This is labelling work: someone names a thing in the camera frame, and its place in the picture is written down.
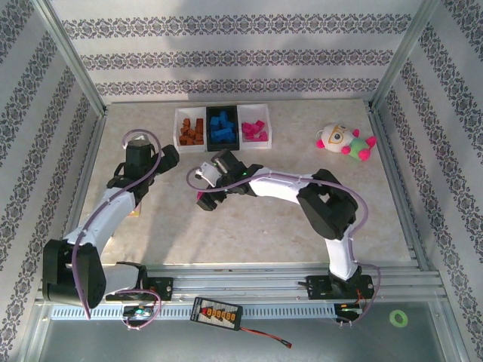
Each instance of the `floor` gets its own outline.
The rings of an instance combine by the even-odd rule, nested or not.
[[[127,131],[144,127],[166,145],[173,142],[174,110],[206,105],[111,105],[82,217],[92,210],[115,167],[124,160],[121,139]],[[268,107],[272,149],[239,151],[235,153],[237,158],[247,166],[257,163],[289,173],[329,169],[342,184],[359,192],[370,209],[366,226],[355,236],[358,259],[409,260],[377,147],[367,162],[315,147],[315,134],[331,122],[357,127],[361,137],[369,137],[371,126],[362,100],[279,101],[268,102]],[[196,206],[196,192],[185,184],[184,178],[189,169],[209,161],[212,155],[183,154],[175,169],[158,176],[142,201],[140,216],[125,219],[106,245],[103,262],[328,262],[324,240],[312,230],[296,204],[230,195],[214,212]]]

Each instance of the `white wall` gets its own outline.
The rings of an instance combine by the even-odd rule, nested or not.
[[[483,360],[483,7],[437,7],[380,110],[426,253]]]
[[[0,0],[0,360],[15,360],[42,248],[63,235],[97,116],[30,2]]]
[[[105,103],[370,99],[420,0],[53,0]]]

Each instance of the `green ring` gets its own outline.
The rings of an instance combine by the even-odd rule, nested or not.
[[[399,315],[401,316],[402,318],[402,322],[398,322],[396,319],[395,319],[395,316],[396,315]],[[397,328],[402,328],[402,327],[406,327],[408,325],[408,316],[403,312],[403,311],[400,311],[399,309],[396,309],[395,311],[392,311],[390,314],[389,314],[389,321],[391,322],[391,324],[394,326],[394,327],[397,327]]]

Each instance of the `plush toy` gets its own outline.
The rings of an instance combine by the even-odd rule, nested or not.
[[[371,149],[376,144],[376,137],[371,136],[366,140],[359,137],[359,130],[351,132],[349,128],[332,123],[324,127],[317,133],[320,134],[320,140],[317,141],[317,147],[326,148],[329,151],[343,153],[360,161],[367,161],[371,156]]]

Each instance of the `purple wire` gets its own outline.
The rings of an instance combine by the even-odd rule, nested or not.
[[[89,226],[91,226],[92,222],[96,219],[97,215],[99,215],[99,213],[102,210],[104,210],[104,208],[107,205],[109,205],[114,199],[116,199],[123,192],[126,192],[129,189],[132,189],[133,187],[139,185],[145,179],[147,179],[148,177],[150,177],[155,172],[156,168],[158,168],[159,163],[161,162],[161,157],[162,157],[162,153],[161,153],[161,143],[159,142],[158,137],[156,137],[156,135],[153,132],[151,132],[150,130],[143,130],[143,129],[130,130],[129,132],[127,132],[122,137],[122,144],[125,145],[126,144],[126,139],[131,134],[133,134],[133,133],[147,133],[147,134],[149,134],[155,140],[156,145],[158,146],[158,158],[156,159],[156,162],[155,162],[154,166],[152,167],[152,169],[146,175],[144,175],[143,177],[141,177],[137,181],[131,183],[130,185],[124,187],[122,190],[117,191],[113,196],[111,196],[109,199],[107,199],[106,201],[104,201],[89,216],[88,221],[84,225],[84,228],[79,232],[78,237],[75,240],[74,248],[72,249],[72,275],[74,276],[75,288],[77,289],[77,294],[78,294],[79,299],[81,300],[82,308],[85,311],[85,315],[86,315],[87,319],[91,319],[91,311],[89,310],[88,302],[87,302],[87,300],[85,298],[84,290],[82,289],[82,286],[81,286],[81,278],[79,276],[78,267],[77,267],[77,253],[78,253],[78,249],[79,249],[79,247],[81,245],[82,238],[85,236],[86,231],[89,229]]]
[[[140,326],[137,326],[137,327],[133,327],[129,324],[129,318],[126,320],[126,321],[123,321],[123,323],[128,326],[128,328],[130,330],[140,330],[141,328],[144,328],[145,326],[147,326],[148,324],[150,324],[151,322],[153,322],[156,317],[158,317],[159,315],[159,312],[161,311],[161,297],[159,296],[159,294],[157,294],[156,292],[153,292],[151,290],[144,290],[144,289],[129,289],[129,290],[118,290],[117,292],[115,292],[115,294],[126,294],[126,293],[145,293],[145,294],[151,294],[152,296],[155,296],[156,299],[158,300],[158,304],[159,304],[159,307],[158,309],[156,309],[156,312],[152,314],[151,318],[148,319],[145,323],[141,324]],[[154,304],[152,305],[152,307],[156,307],[156,301],[154,301]]]
[[[365,264],[365,263],[358,262],[357,260],[355,260],[355,257],[354,257],[354,251],[352,249],[353,235],[356,232],[358,232],[362,228],[362,226],[364,226],[364,224],[368,221],[368,218],[369,218],[369,207],[368,207],[367,203],[365,202],[365,200],[362,198],[362,196],[360,196],[360,194],[358,194],[356,191],[350,189],[349,187],[346,187],[344,185],[340,185],[338,183],[330,183],[328,181],[322,181],[320,179],[309,179],[309,178],[306,178],[306,177],[284,175],[282,173],[276,173],[276,172],[269,172],[269,173],[264,173],[264,174],[248,177],[247,179],[243,179],[243,180],[238,181],[236,183],[232,183],[231,185],[228,185],[228,186],[225,186],[225,187],[219,187],[217,189],[201,189],[199,187],[194,186],[190,181],[191,175],[194,172],[196,172],[197,170],[201,170],[201,168],[200,167],[194,167],[194,168],[192,168],[191,170],[188,171],[188,173],[186,174],[186,183],[188,184],[189,187],[191,187],[192,189],[199,191],[199,192],[208,192],[208,193],[209,192],[222,192],[222,191],[226,191],[226,190],[229,190],[229,189],[233,189],[236,186],[243,185],[244,183],[249,183],[250,181],[254,181],[256,179],[269,179],[273,176],[277,176],[280,179],[285,179],[287,181],[298,181],[298,182],[301,182],[301,183],[316,183],[316,184],[321,185],[321,186],[334,187],[336,189],[348,192],[351,196],[353,196],[362,206],[362,209],[364,211],[364,216],[362,217],[359,224],[357,224],[357,226],[355,226],[348,235],[348,238],[349,238],[349,245],[348,245],[348,247],[349,247],[349,257],[355,264],[361,266],[361,268],[376,269],[377,285],[374,288],[374,295],[372,296],[371,301],[368,303],[367,307],[362,312],[362,314],[355,321],[353,321],[352,324],[358,323],[368,313],[369,309],[371,309],[371,306],[374,303],[374,300],[376,299],[377,292],[379,292],[380,281],[381,281],[382,276],[381,276],[381,273],[380,273],[380,268],[378,266],[376,266],[374,264]]]

